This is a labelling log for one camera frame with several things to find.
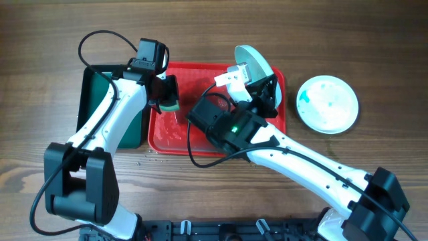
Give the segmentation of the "green scrubbing sponge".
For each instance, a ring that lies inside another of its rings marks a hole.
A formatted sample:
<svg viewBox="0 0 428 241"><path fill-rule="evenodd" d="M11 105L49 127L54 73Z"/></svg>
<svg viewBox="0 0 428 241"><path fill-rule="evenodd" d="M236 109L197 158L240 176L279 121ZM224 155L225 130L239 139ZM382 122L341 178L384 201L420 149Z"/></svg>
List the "green scrubbing sponge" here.
<svg viewBox="0 0 428 241"><path fill-rule="evenodd" d="M165 104L160 104L159 107L162 112L174 112L180 109L178 100L165 103Z"/></svg>

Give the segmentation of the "white plate tray corner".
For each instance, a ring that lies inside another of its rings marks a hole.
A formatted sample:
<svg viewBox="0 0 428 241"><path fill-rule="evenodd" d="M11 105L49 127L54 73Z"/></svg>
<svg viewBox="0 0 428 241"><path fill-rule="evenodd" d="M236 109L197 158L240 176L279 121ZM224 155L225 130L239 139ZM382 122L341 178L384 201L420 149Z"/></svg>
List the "white plate tray corner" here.
<svg viewBox="0 0 428 241"><path fill-rule="evenodd" d="M279 70L273 71L266 59L252 46L240 45L235 47L235 60L238 64L247 64L250 80L245 84L245 88L252 98L261 97L259 93L265 86L265 81L275 76L277 78L276 88L271 97L274 107L277 109L283 97L285 78Z"/></svg>

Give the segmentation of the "white plate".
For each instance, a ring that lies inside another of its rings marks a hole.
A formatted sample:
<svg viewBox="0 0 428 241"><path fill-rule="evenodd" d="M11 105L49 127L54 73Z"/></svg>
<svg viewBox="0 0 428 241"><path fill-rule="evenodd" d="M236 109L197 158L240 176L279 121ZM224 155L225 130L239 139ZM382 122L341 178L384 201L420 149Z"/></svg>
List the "white plate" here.
<svg viewBox="0 0 428 241"><path fill-rule="evenodd" d="M321 75L301 85L296 95L296 110L312 130L335 135L354 125L359 103L355 91L345 81Z"/></svg>

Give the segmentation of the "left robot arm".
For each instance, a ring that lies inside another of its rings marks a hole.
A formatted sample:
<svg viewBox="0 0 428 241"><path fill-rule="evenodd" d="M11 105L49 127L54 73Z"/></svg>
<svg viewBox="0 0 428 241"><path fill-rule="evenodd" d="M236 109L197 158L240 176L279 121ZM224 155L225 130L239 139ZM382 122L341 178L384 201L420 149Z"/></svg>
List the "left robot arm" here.
<svg viewBox="0 0 428 241"><path fill-rule="evenodd" d="M134 117L164 103L178 105L174 75L125 70L111 79L84 126L66 143L45 150L46 211L115 240L143 239L141 217L119 203L113 157Z"/></svg>

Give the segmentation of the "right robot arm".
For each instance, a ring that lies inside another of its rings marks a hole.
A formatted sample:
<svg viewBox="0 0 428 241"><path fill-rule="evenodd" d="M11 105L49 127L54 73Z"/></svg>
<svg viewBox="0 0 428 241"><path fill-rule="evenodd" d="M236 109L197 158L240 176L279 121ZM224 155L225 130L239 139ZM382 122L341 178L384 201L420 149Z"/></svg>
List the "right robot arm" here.
<svg viewBox="0 0 428 241"><path fill-rule="evenodd" d="M278 77L271 68L246 63L228 67L214 78L226 88L235 109L222 118L213 140L232 157L242 157L289 177L330 205L317 231L327 240L393 240L404 225L409 202L393 173L374 174L339 164L286 136L267 118L282 101Z"/></svg>

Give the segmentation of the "red plastic tray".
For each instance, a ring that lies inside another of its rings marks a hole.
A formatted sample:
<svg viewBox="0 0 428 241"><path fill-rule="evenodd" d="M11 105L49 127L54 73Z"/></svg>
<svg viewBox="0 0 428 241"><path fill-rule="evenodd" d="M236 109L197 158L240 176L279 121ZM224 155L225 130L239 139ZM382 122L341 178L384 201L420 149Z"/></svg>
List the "red plastic tray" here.
<svg viewBox="0 0 428 241"><path fill-rule="evenodd" d="M214 82L214 77L226 72L231 64L209 64L196 62L170 62L167 75L175 75L179 87L179 110L157 113L151 110L147 141L157 153L188 155L187 124L185 115L195 105L200 95ZM286 93L286 79L282 72L272 66L278 77L281 93ZM286 104L283 99L277 108L278 116L269 118L281 132L286 132ZM206 138L205 134L192 126L190 131L193 156L223 157Z"/></svg>

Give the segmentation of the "black tray with green liquid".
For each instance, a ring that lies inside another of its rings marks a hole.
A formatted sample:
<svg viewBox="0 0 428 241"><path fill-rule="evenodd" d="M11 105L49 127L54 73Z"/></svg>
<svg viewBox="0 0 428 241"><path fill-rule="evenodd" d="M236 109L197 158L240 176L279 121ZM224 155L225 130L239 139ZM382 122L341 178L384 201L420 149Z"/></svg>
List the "black tray with green liquid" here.
<svg viewBox="0 0 428 241"><path fill-rule="evenodd" d="M109 83L91 69L86 68L83 73L82 89L76 131L79 131L92 116L98 105L105 97ZM150 110L140 111L132 120L123 138L119 149L137 149L147 138Z"/></svg>

